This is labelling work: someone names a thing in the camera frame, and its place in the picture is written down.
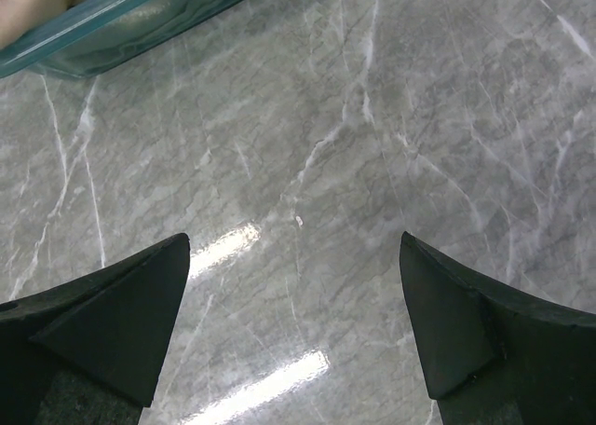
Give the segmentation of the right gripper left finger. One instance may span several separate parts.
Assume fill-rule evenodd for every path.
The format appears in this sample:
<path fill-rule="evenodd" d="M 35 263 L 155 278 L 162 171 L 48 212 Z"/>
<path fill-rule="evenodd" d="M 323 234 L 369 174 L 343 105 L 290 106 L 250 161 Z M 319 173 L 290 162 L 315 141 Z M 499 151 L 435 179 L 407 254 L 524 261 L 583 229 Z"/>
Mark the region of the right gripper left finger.
<path fill-rule="evenodd" d="M 190 267 L 173 235 L 1 306 L 4 424 L 136 424 L 151 406 Z"/>

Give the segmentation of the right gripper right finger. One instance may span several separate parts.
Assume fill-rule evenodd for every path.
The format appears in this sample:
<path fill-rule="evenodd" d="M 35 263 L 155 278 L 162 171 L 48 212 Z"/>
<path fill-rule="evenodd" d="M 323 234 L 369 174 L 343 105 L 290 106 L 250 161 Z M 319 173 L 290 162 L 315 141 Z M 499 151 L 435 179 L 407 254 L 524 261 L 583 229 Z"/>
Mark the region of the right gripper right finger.
<path fill-rule="evenodd" d="M 409 233 L 400 275 L 443 423 L 594 423 L 594 314 L 528 295 Z"/>

